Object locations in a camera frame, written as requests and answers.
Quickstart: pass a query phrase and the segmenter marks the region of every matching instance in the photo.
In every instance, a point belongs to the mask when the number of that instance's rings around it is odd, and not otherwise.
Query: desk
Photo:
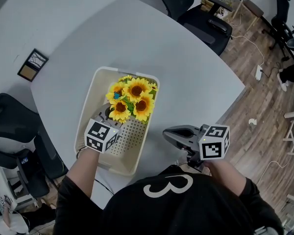
[[[118,0],[93,15],[49,57],[31,84],[42,118],[68,168],[92,77],[101,66],[156,76],[160,91],[134,178],[99,168],[96,178],[114,193],[171,165],[181,151],[164,140],[165,128],[215,123],[244,89],[234,72],[200,39],[138,0]],[[95,184],[92,200],[104,208],[110,194]]]
[[[18,204],[18,201],[13,197],[5,173],[0,167],[0,197],[3,197],[4,195],[11,199],[11,210],[14,210]]]

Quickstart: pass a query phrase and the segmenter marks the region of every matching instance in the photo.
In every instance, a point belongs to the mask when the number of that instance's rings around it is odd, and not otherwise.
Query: hand
[[[9,210],[11,208],[11,205],[7,201],[5,201],[3,207]]]

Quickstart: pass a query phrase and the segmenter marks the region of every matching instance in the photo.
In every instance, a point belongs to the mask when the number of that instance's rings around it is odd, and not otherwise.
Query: blue butterfly
[[[117,93],[117,92],[114,92],[114,96],[113,96],[114,99],[119,99],[120,98],[120,94]]]

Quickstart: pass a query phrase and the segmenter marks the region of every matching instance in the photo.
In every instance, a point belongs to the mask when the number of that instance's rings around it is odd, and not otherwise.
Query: printed number
[[[169,182],[168,185],[163,190],[161,190],[159,192],[151,192],[150,191],[151,185],[147,185],[144,187],[144,193],[150,198],[159,198],[159,197],[162,197],[163,195],[165,195],[170,190],[173,191],[174,193],[177,193],[177,194],[184,193],[189,188],[191,188],[191,186],[193,184],[193,178],[190,175],[177,175],[177,176],[170,176],[170,177],[166,177],[166,178],[173,178],[173,177],[183,177],[183,178],[187,179],[186,186],[184,186],[183,188],[177,188]]]

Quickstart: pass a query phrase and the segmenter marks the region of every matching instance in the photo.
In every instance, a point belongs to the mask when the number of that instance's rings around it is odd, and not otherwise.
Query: framed picture
[[[22,65],[18,75],[32,82],[41,68],[46,64],[48,58],[38,50],[34,49]]]

